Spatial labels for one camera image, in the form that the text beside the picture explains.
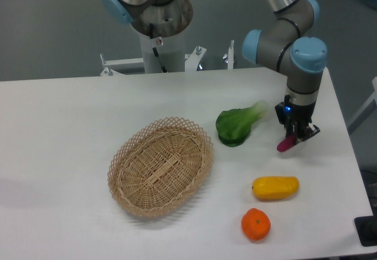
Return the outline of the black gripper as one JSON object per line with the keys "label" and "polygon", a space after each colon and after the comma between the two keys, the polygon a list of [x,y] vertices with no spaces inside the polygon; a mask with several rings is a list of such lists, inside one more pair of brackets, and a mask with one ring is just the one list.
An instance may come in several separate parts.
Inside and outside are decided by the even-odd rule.
{"label": "black gripper", "polygon": [[283,124],[286,130],[285,138],[295,134],[294,145],[307,141],[320,132],[318,126],[312,124],[312,115],[315,109],[315,102],[309,105],[298,105],[291,102],[291,96],[286,94],[284,101],[275,106],[277,119]]}

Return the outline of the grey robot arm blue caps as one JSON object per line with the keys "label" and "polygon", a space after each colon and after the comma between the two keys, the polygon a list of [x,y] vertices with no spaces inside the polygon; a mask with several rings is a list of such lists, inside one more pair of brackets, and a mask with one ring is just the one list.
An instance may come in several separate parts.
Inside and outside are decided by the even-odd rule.
{"label": "grey robot arm blue caps", "polygon": [[[271,29],[254,29],[244,38],[243,57],[286,76],[284,99],[276,115],[285,128],[283,152],[318,134],[312,123],[328,49],[306,32],[319,16],[315,0],[268,0],[276,21]],[[191,55],[183,50],[183,34],[190,25],[193,9],[189,0],[102,0],[108,13],[138,34],[146,73],[196,71],[204,49]]]}

